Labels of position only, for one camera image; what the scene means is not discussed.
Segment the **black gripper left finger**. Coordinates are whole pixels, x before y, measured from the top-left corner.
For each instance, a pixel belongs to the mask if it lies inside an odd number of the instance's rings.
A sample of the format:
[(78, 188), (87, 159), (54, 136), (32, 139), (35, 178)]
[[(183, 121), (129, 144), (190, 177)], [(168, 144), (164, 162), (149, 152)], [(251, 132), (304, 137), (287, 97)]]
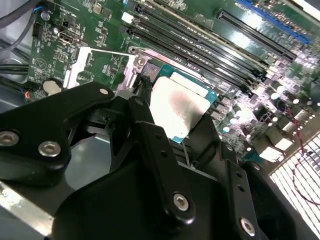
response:
[(124, 99), (98, 82), (17, 107), (0, 115), (0, 177), (33, 186), (58, 182), (71, 148), (106, 133), (116, 170), (143, 164), (160, 200), (160, 215), (173, 227), (193, 223), (196, 208), (169, 140), (140, 97)]

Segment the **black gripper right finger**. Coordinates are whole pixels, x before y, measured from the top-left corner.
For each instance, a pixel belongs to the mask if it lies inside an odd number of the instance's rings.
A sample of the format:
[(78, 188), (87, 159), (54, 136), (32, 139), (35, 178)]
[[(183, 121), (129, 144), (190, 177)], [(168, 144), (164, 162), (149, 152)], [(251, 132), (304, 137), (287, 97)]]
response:
[(232, 230), (242, 240), (310, 240), (312, 230), (262, 166), (239, 163), (210, 115), (193, 113), (188, 133), (195, 168), (218, 181)]

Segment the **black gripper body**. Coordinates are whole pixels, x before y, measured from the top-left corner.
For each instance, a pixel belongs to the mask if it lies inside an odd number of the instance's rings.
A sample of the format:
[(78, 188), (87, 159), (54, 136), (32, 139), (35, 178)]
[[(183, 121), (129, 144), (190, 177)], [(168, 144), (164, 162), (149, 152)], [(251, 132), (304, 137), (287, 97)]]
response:
[(220, 184), (181, 167), (196, 206), (195, 221), (174, 230), (144, 166), (133, 162), (72, 193), (53, 223), (56, 240), (235, 240)]

